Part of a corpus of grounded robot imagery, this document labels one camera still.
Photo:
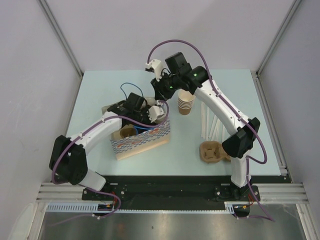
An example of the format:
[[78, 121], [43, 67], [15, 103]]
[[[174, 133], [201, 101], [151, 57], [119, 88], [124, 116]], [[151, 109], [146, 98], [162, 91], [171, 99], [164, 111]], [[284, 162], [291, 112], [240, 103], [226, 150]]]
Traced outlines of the blue checkered paper bag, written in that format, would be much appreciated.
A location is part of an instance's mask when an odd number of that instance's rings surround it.
[[[108, 111], [115, 111], [117, 113], [126, 114], [129, 111], [141, 110], [143, 108], [149, 109], [156, 103], [154, 97], [137, 95], [130, 93], [124, 100], [112, 105], [102, 107], [101, 111], [105, 114]], [[160, 145], [166, 144], [170, 140], [170, 120], [168, 116], [169, 108], [164, 105], [166, 115], [161, 123], [155, 125], [148, 125], [147, 127], [140, 124], [133, 123], [126, 119], [123, 120], [123, 125], [119, 130], [114, 131], [110, 135], [110, 142], [116, 159], [122, 160], [130, 156], [148, 151]], [[134, 127], [137, 135], [121, 138], [120, 130], [123, 128]]]

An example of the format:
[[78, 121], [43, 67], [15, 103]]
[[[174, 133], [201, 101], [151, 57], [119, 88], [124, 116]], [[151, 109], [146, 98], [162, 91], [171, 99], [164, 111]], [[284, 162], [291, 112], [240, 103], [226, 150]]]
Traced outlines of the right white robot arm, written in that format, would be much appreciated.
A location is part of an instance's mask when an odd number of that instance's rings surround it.
[[245, 155], [253, 148], [260, 121], [242, 114], [228, 98], [210, 81], [211, 75], [203, 66], [192, 68], [183, 53], [178, 52], [165, 59], [169, 69], [163, 73], [160, 60], [147, 59], [146, 70], [155, 74], [151, 81], [156, 100], [169, 100], [177, 90], [191, 93], [202, 101], [222, 122], [229, 137], [222, 143], [230, 156], [231, 196], [242, 201], [249, 194], [251, 176], [247, 172]]

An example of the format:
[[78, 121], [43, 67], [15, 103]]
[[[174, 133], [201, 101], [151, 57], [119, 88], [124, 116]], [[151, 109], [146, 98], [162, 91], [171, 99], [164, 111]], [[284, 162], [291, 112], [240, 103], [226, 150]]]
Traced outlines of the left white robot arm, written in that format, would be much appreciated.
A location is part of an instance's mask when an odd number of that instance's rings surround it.
[[49, 162], [51, 181], [56, 185], [81, 185], [93, 189], [98, 199], [107, 199], [111, 188], [103, 176], [89, 169], [87, 155], [98, 143], [128, 124], [154, 125], [150, 108], [156, 104], [152, 97], [130, 93], [127, 99], [104, 106], [102, 117], [91, 126], [71, 137], [57, 137]]

